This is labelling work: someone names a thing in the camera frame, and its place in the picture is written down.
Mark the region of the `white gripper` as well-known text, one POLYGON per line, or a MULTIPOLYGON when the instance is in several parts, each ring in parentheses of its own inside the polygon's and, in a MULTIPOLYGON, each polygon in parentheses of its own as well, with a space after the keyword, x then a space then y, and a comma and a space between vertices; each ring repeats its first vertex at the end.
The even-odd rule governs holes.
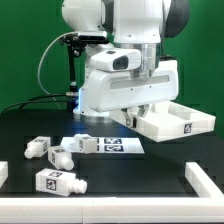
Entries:
POLYGON ((122 109, 126 125, 134 119, 129 107, 139 106, 138 117, 145 117, 151 103, 174 100, 178 95, 177 61, 160 61, 149 78, 132 78, 129 71, 93 70, 88 81, 88 105, 97 112, 122 109))

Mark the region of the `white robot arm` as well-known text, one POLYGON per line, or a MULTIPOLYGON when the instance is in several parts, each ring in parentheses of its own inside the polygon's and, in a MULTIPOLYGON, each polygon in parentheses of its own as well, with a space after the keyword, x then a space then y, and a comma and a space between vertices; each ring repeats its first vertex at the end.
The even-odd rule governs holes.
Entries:
POLYGON ((177 97, 177 61, 161 53, 189 19, 189 0, 64 0, 75 56, 85 55, 81 107, 134 128, 177 97))

